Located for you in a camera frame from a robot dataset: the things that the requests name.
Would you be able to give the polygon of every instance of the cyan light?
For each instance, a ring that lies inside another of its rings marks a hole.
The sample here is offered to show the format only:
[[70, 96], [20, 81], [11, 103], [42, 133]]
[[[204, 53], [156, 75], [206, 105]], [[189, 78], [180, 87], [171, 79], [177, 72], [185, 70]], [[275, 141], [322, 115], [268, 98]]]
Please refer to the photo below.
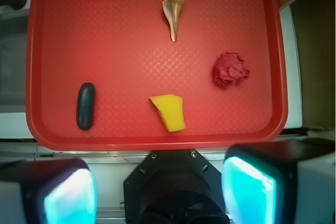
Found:
[[93, 173], [75, 171], [45, 198], [44, 207], [48, 224], [95, 223], [97, 185]]
[[239, 157], [229, 157], [222, 170], [226, 208], [235, 223], [273, 224], [276, 181]]

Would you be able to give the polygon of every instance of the yellow sponge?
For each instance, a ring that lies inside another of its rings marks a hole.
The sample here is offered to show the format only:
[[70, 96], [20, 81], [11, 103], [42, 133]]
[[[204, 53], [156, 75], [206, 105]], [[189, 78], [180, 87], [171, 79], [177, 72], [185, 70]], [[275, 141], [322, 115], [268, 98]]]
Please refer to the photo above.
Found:
[[173, 94], [149, 97], [159, 111], [160, 117], [169, 132], [185, 129], [182, 110], [182, 97]]

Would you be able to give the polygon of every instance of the seashell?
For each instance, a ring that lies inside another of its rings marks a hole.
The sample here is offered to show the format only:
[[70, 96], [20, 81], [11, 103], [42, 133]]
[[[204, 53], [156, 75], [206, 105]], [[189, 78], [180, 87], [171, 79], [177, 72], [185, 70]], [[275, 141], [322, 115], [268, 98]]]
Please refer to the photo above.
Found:
[[184, 5], [184, 0], [165, 0], [162, 7], [170, 26], [170, 34], [173, 42], [176, 42], [178, 18]]

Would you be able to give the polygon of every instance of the black oval object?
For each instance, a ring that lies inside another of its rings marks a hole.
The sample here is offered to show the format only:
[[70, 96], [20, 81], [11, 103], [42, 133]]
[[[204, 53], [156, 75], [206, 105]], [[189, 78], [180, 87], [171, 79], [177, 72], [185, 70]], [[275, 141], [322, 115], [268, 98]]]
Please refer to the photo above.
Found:
[[88, 130], [93, 124], [93, 106], [95, 104], [95, 87], [92, 83], [84, 83], [77, 99], [77, 125], [81, 130]]

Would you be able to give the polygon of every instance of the white surface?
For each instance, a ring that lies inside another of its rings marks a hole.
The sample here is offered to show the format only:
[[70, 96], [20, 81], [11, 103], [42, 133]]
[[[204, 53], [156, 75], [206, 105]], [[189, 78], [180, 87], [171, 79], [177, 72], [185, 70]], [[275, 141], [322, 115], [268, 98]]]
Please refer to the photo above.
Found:
[[285, 48], [288, 117], [285, 128], [302, 127], [302, 96], [299, 58], [290, 6], [280, 12], [282, 37]]
[[295, 224], [333, 224], [335, 152], [298, 163]]
[[0, 181], [0, 224], [25, 224], [19, 183]]
[[0, 138], [34, 138], [27, 125], [26, 113], [0, 113]]
[[123, 207], [123, 181], [136, 168], [137, 163], [129, 164], [89, 164], [94, 173], [98, 189], [99, 207]]
[[[30, 0], [27, 1], [24, 9], [28, 9], [29, 7]], [[3, 15], [6, 13], [6, 15], [9, 15], [10, 12], [12, 12], [10, 8], [0, 7], [0, 14]], [[301, 86], [290, 7], [283, 9], [280, 12], [280, 17], [287, 70], [289, 113], [285, 128], [288, 129], [302, 126]], [[28, 130], [25, 113], [0, 113], [0, 138], [33, 138]]]
[[29, 10], [0, 19], [0, 113], [25, 111], [27, 25]]

